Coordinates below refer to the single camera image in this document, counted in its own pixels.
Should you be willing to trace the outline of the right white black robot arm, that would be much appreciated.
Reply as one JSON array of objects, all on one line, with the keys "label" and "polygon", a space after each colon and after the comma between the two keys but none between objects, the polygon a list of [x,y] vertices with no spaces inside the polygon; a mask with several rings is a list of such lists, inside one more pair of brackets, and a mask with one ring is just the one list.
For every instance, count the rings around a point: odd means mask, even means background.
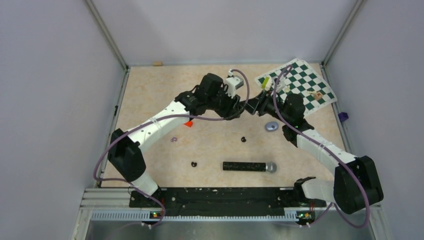
[{"label": "right white black robot arm", "polygon": [[300,178],[294,183],[293,200],[307,206],[312,200],[335,203],[346,214],[353,214],[384,199],[383,189],[374,161],[369,156],[355,156],[322,137],[305,119],[303,97],[289,94],[286,99],[274,98],[262,91],[243,101],[251,115],[268,114],[284,123],[285,139],[315,157],[334,176],[333,180],[316,177]]}]

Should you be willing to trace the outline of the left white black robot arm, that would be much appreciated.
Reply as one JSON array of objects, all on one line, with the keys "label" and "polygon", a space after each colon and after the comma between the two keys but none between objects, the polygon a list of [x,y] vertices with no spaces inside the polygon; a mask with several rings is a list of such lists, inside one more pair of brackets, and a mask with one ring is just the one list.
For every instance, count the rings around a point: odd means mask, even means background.
[{"label": "left white black robot arm", "polygon": [[180,125],[193,119],[206,120],[206,111],[214,111],[218,121],[239,118],[246,103],[236,91],[249,86],[247,77],[232,69],[225,79],[207,73],[200,84],[183,91],[162,111],[137,127],[127,131],[120,128],[112,133],[107,160],[124,181],[142,191],[141,200],[149,207],[160,202],[158,184],[147,172],[143,154],[158,140]]}]

